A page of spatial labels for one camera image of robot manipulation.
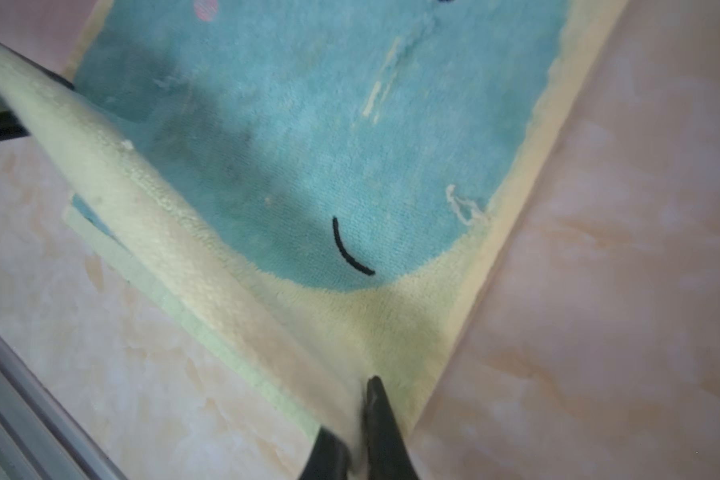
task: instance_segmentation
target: towel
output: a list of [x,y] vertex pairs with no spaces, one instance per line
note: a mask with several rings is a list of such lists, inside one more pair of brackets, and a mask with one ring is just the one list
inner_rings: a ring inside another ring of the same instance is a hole
[[[356,445],[372,374],[410,432],[625,4],[115,2],[74,82],[128,155],[67,221],[308,434]],[[150,208],[114,218],[121,182]],[[182,242],[145,252],[155,212]]]

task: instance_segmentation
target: pink marble countertop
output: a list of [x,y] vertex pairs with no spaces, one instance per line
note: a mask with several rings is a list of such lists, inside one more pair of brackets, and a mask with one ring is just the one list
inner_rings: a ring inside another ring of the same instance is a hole
[[[61,70],[92,0],[0,0]],[[133,480],[296,478],[309,440],[0,143],[0,334]],[[634,0],[410,440],[423,478],[720,478],[720,0]]]

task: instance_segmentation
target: metal bar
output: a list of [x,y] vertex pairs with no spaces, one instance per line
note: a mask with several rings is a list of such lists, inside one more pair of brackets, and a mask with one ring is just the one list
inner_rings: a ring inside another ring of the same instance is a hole
[[[22,412],[22,408],[18,404],[17,412],[0,413],[6,415],[5,421],[10,423],[9,428],[18,428],[16,436],[28,438],[28,449],[37,448],[39,452],[45,451],[39,458],[33,450],[31,455],[38,462],[45,462],[42,465],[43,470],[48,468],[60,472],[61,469],[66,472],[65,475],[51,475],[51,478],[77,478],[75,476],[76,469],[84,474],[83,478],[91,478],[92,480],[126,480],[123,473],[110,460],[109,457],[101,451],[96,443],[85,433],[85,431],[73,420],[67,412],[59,405],[55,398],[48,393],[38,379],[30,372],[26,365],[16,356],[10,347],[0,338],[0,375],[4,382],[2,385],[9,385],[17,398],[23,401],[27,412],[31,412],[32,417],[27,416],[26,412]],[[15,426],[12,421],[22,418],[26,422],[31,422],[32,418],[38,420],[38,425],[43,427],[48,435],[44,435],[42,430],[37,432],[24,432],[21,426]],[[56,443],[64,450],[62,455],[52,454],[43,447],[42,442]],[[75,468],[69,465],[61,466],[61,463],[68,459],[72,461]]]

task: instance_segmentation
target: blue towel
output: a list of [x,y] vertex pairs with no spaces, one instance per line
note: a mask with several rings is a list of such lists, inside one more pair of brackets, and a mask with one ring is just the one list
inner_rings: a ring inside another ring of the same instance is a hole
[[75,84],[250,263],[363,289],[481,216],[568,6],[119,0]]

